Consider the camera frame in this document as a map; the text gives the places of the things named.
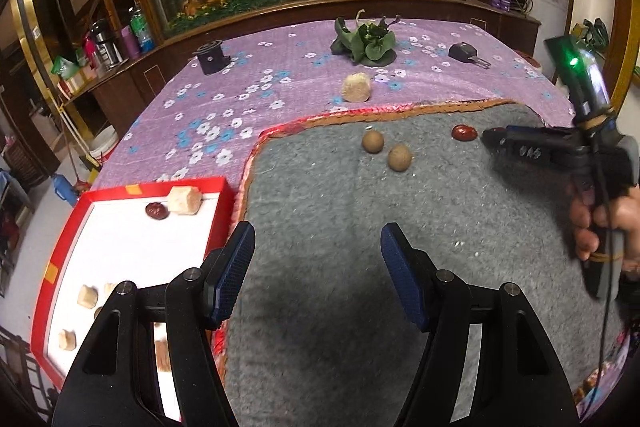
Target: blue flower print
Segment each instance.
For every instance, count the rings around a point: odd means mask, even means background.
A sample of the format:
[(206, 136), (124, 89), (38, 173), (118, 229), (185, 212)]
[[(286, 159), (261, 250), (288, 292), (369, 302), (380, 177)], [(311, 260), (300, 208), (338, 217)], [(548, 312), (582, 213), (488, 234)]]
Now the blue flower print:
[(222, 135), (220, 136), (220, 139), (223, 142), (228, 142), (229, 140), (231, 140), (233, 135), (234, 135), (234, 130), (233, 129), (227, 129), (224, 133), (222, 133)]

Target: black device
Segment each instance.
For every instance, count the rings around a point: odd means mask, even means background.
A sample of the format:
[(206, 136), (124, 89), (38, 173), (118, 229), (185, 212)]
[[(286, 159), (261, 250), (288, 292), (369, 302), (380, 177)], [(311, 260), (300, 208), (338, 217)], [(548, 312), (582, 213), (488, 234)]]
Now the black device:
[(226, 68), (231, 62), (231, 57), (225, 56), (222, 51), (222, 41), (208, 42), (200, 46), (194, 53), (198, 57), (202, 73), (213, 74)]
[[(638, 183), (640, 160), (638, 144), (631, 136), (619, 133), (616, 115), (610, 107), (600, 69), (590, 52), (582, 49), (572, 36), (545, 41), (569, 98), (575, 108), (575, 128), (507, 126), (482, 133), (482, 141), (504, 155), (571, 172), (578, 185), (594, 188), (595, 204), (626, 195)], [(598, 178), (602, 166), (604, 183)], [(598, 252), (584, 262), (583, 274), (589, 293), (605, 298), (612, 270), (612, 298), (618, 282), (625, 251), (626, 233), (592, 226), (598, 234)], [(625, 296), (633, 293), (625, 287)]]
[[(224, 248), (170, 283), (144, 289), (130, 281), (118, 284), (79, 348), (53, 427), (180, 425), (162, 414), (152, 337), (158, 321), (166, 322), (182, 425), (238, 427), (205, 331), (219, 328), (230, 315), (254, 246), (253, 227), (240, 222)], [(631, 404), (635, 414), (640, 357), (631, 360), (602, 407), (580, 424), (556, 352), (519, 286), (468, 285), (453, 272), (436, 269), (396, 223), (382, 229), (380, 248), (405, 314), (429, 335), (396, 427), (449, 425), (470, 324), (482, 324), (478, 378), (470, 415), (453, 425), (636, 424), (626, 407)]]
[(475, 64), (476, 66), (480, 66), (485, 70), (488, 70), (491, 67), (491, 64), (489, 62), (478, 57), (478, 50), (476, 50), (471, 44), (467, 44), (466, 42), (453, 44), (449, 48), (449, 57), (455, 58), (456, 60), (464, 62), (465, 64)]

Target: gray felt cloth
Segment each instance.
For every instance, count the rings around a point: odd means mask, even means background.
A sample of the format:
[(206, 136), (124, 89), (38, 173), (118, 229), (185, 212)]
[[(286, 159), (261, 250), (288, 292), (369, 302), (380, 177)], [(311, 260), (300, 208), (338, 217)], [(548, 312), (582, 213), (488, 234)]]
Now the gray felt cloth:
[[(597, 366), (603, 304), (570, 254), (567, 176), (455, 141), (459, 123), (481, 133), (540, 120), (503, 105), (373, 123), (378, 155), (360, 146), (369, 124), (331, 125), (257, 157), (246, 215), (257, 246), (228, 333), (226, 391), (242, 427), (393, 425), (427, 335), (406, 320), (382, 259), (389, 221), (469, 284), (521, 286), (572, 388)], [(402, 173), (386, 165), (399, 142), (414, 154)], [(621, 327), (612, 313), (608, 343)], [(472, 327), (453, 419), (468, 414), (480, 338)]]

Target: gold column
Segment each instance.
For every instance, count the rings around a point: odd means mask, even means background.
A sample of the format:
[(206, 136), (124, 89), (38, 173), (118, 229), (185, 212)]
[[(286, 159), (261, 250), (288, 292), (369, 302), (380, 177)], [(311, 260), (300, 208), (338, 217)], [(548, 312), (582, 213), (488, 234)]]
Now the gold column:
[[(57, 83), (60, 80), (51, 73), (53, 59), (63, 56), (74, 60), (75, 16), (70, 0), (10, 0), (14, 26), (20, 40), (22, 52), (44, 100), (55, 114), (52, 97), (58, 97)], [(94, 138), (73, 103), (66, 106), (81, 136), (85, 140)]]

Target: purple tablecloth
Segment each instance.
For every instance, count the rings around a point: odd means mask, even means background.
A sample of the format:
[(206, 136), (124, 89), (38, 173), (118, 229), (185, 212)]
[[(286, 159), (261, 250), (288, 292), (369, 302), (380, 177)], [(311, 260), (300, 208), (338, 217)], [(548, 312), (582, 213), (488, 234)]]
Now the purple tablecloth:
[[(571, 125), (573, 110), (562, 93), (480, 28), (428, 20), (392, 28), (398, 58), (380, 69), (331, 55), (332, 21), (231, 39), (224, 49), (232, 63), (209, 76), (194, 58), (122, 137), (94, 188), (206, 176), (226, 176), (238, 188), (261, 131), (352, 108), (508, 98), (528, 105), (546, 124)], [(478, 49), (492, 67), (450, 59), (450, 45), (460, 41)], [(342, 81), (359, 71), (374, 77), (372, 95), (365, 103), (346, 103)]]

